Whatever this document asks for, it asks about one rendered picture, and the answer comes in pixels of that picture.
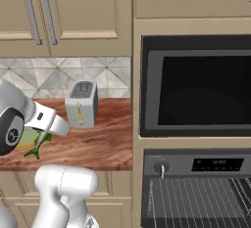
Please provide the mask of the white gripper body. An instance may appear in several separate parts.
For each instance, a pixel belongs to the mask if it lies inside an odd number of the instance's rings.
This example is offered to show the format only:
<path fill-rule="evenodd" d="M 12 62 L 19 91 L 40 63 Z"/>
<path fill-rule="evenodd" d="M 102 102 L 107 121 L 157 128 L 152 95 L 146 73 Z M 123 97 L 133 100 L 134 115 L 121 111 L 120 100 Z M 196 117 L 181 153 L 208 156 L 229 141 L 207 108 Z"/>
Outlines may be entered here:
<path fill-rule="evenodd" d="M 67 136 L 70 132 L 70 125 L 59 115 L 50 114 L 46 117 L 47 126 L 45 131 L 58 136 Z"/>

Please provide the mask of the beige lower cupboard door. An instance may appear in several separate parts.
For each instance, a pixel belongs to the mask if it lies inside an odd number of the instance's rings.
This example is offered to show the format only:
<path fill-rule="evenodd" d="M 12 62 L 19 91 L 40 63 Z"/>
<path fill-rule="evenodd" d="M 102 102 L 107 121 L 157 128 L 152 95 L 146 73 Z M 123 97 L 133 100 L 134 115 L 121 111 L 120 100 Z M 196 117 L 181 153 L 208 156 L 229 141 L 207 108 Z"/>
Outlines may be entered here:
<path fill-rule="evenodd" d="M 2 198 L 0 204 L 16 216 L 19 228 L 31 228 L 39 198 Z M 131 228 L 130 198 L 88 198 L 86 205 L 100 228 Z"/>

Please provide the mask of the dark oven knob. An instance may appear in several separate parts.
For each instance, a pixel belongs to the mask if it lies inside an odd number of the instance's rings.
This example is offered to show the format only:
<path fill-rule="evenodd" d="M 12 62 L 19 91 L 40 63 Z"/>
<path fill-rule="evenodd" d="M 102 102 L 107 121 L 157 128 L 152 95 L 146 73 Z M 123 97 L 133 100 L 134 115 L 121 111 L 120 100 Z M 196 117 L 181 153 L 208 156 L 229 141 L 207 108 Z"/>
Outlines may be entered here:
<path fill-rule="evenodd" d="M 165 178 L 169 168 L 170 165 L 165 160 L 158 161 L 154 164 L 154 171 L 160 176 L 161 179 Z"/>

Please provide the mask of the wide beige cupboard door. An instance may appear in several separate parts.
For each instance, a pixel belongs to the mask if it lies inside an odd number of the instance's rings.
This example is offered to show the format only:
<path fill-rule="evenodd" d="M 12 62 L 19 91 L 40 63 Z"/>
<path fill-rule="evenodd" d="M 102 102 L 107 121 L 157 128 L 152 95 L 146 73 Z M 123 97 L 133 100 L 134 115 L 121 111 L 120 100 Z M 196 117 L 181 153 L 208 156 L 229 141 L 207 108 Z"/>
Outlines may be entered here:
<path fill-rule="evenodd" d="M 132 48 L 132 0 L 49 0 L 57 45 L 53 57 L 129 56 Z"/>

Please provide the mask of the narrow beige cupboard door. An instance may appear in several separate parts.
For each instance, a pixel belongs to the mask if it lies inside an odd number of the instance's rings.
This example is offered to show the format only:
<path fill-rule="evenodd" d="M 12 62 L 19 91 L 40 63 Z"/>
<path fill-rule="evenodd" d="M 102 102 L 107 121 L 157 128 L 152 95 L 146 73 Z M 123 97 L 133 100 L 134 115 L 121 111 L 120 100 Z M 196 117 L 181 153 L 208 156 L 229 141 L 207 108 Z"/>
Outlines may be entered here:
<path fill-rule="evenodd" d="M 29 57 L 34 49 L 25 0 L 0 0 L 0 56 Z"/>

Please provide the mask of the black built-in microwave oven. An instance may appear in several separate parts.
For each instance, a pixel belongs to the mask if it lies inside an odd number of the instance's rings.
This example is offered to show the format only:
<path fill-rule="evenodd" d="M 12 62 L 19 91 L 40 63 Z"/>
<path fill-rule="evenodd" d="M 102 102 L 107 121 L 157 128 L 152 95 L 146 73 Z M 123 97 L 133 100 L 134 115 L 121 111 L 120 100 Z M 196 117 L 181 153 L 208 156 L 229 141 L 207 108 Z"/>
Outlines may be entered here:
<path fill-rule="evenodd" d="M 251 137 L 251 34 L 141 37 L 142 137 Z"/>

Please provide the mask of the grey toaster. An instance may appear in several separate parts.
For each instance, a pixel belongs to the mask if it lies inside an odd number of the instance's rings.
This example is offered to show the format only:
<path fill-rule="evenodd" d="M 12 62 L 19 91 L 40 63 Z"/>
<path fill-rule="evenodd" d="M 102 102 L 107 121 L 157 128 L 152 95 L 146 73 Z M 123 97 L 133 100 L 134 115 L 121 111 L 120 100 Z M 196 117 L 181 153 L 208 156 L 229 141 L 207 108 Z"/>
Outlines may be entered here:
<path fill-rule="evenodd" d="M 75 81 L 65 98 L 65 108 L 71 127 L 93 127 L 98 113 L 97 83 L 90 79 Z"/>

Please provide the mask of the yellow-green plate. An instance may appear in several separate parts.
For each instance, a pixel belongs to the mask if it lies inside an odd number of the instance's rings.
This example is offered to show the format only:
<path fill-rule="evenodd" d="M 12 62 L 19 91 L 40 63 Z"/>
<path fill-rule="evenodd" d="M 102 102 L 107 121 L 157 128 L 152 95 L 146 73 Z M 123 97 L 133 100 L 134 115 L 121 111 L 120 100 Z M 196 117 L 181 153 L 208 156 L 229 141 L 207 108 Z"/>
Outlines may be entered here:
<path fill-rule="evenodd" d="M 36 130 L 33 130 L 33 129 L 25 130 L 16 149 L 25 150 L 28 148 L 33 148 L 34 141 L 38 137 L 38 135 L 39 135 L 39 132 Z"/>

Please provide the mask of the beige tall appliance cabinet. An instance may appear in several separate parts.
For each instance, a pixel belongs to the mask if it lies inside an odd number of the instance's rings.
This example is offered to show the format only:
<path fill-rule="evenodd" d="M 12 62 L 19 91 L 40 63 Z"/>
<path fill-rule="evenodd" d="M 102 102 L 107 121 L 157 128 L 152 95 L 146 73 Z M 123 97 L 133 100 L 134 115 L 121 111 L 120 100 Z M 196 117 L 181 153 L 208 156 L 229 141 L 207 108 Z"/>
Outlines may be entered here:
<path fill-rule="evenodd" d="M 141 36 L 190 34 L 251 34 L 251 18 L 149 19 L 133 21 L 132 107 L 132 228 L 141 228 L 141 191 L 144 149 L 251 149 L 251 137 L 144 138 L 139 136 Z"/>

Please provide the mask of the beige drawer front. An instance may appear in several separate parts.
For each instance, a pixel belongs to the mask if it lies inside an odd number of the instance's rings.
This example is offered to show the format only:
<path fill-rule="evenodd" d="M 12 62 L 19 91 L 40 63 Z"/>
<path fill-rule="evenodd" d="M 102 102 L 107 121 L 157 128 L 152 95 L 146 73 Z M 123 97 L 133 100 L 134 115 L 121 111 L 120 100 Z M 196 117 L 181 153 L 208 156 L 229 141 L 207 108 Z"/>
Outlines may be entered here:
<path fill-rule="evenodd" d="M 95 197 L 130 197 L 130 171 L 97 171 Z M 37 197 L 34 171 L 0 171 L 0 194 L 5 198 Z"/>

